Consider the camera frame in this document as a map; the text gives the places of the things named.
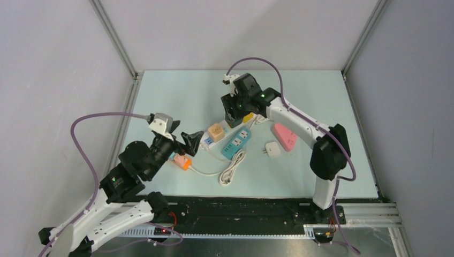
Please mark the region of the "white multicolour power strip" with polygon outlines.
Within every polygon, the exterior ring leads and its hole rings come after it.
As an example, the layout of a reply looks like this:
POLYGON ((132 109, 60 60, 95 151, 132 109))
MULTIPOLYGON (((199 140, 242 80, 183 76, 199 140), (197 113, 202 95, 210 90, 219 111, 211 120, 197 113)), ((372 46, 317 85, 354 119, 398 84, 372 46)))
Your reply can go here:
POLYGON ((219 143, 237 133, 242 127, 248 126, 251 128, 264 120, 266 119, 263 116, 250 113, 242 119, 239 125, 231 127, 226 120, 223 119, 207 128, 202 136, 199 146, 204 150, 212 149, 219 143))

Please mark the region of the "orange power strip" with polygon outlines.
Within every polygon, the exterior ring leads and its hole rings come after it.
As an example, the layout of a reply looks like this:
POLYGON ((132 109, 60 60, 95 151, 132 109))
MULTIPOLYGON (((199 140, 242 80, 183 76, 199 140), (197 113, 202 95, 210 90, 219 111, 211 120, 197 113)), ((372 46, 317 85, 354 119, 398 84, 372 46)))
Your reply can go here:
POLYGON ((184 171, 187 171, 192 165, 192 160, 189 157, 177 153, 171 155, 169 160, 184 171))

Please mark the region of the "beige cube plug adapter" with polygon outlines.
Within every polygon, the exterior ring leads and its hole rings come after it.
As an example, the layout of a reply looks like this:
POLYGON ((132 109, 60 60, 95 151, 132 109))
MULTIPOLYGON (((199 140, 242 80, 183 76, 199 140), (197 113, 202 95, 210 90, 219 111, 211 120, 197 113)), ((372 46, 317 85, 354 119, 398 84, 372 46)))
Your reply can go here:
POLYGON ((219 142, 225 137, 225 130, 220 123, 208 127, 207 132, 213 142, 219 142))

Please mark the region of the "white plug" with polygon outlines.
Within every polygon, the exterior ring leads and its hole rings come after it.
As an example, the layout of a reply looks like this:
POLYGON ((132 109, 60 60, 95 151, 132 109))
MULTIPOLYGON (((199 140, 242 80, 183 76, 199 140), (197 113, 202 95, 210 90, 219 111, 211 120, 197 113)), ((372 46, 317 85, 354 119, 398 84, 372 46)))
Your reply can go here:
POLYGON ((280 156, 281 150, 279 144, 275 141, 266 143, 264 146, 264 153, 266 153, 268 157, 280 156))

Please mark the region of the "pink triangular power strip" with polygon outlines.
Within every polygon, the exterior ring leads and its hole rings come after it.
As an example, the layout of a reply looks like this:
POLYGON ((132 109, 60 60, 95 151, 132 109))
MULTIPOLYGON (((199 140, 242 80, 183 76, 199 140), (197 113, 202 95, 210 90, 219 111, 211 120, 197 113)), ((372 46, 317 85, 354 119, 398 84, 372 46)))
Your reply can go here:
POLYGON ((286 152, 291 152, 297 142, 298 136, 280 123, 275 123, 272 131, 278 142, 286 152))

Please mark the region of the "yellow cube plug adapter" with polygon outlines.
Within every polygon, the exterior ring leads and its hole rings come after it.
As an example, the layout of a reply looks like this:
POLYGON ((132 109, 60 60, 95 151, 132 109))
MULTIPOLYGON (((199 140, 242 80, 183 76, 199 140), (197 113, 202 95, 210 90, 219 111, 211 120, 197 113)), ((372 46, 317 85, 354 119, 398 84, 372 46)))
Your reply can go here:
POLYGON ((243 117, 243 123, 248 123, 251 119, 254 118, 254 114, 250 112, 246 116, 243 117))

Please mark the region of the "pink small plug adapter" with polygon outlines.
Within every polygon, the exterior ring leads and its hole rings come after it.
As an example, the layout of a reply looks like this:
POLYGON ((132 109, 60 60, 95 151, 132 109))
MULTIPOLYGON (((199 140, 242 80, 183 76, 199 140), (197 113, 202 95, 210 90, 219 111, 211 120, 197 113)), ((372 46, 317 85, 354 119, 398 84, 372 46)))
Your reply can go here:
POLYGON ((178 166, 184 167, 186 165, 188 159, 185 156, 178 155, 178 156, 175 156, 174 161, 178 166))

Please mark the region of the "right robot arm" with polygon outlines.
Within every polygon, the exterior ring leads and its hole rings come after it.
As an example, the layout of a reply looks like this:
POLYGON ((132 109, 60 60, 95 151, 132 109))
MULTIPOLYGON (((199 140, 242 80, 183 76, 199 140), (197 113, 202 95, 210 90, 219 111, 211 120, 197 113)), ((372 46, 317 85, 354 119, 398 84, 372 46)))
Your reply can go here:
POLYGON ((346 129, 337 124, 327 126, 287 103, 280 92, 273 88, 262 89, 249 73, 224 75, 223 83, 230 87, 222 96, 225 121, 234 128, 250 113, 261 115, 280 123, 312 150, 309 162, 316 175, 311 217, 325 223, 332 217, 331 205, 335 195, 335 180, 351 157, 346 129))

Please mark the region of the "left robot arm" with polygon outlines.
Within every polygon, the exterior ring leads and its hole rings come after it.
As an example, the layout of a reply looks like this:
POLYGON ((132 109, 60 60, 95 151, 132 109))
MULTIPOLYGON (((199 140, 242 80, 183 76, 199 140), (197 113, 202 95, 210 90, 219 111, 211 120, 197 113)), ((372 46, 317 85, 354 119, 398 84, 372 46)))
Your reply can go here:
POLYGON ((119 163, 97 181, 85 207, 61 225, 38 232, 42 245, 54 247, 61 234, 72 227, 67 256, 91 256, 110 239, 136 225, 162 223, 168 218, 170 207, 161 192, 151 192, 130 209, 108 217, 144 190, 144 182, 151 181, 173 154, 195 156, 204 135, 203 131, 183 132, 183 141, 179 142, 172 134, 180 124, 178 120, 154 115, 148 124, 154 134, 152 144, 129 143, 119 154, 119 163))

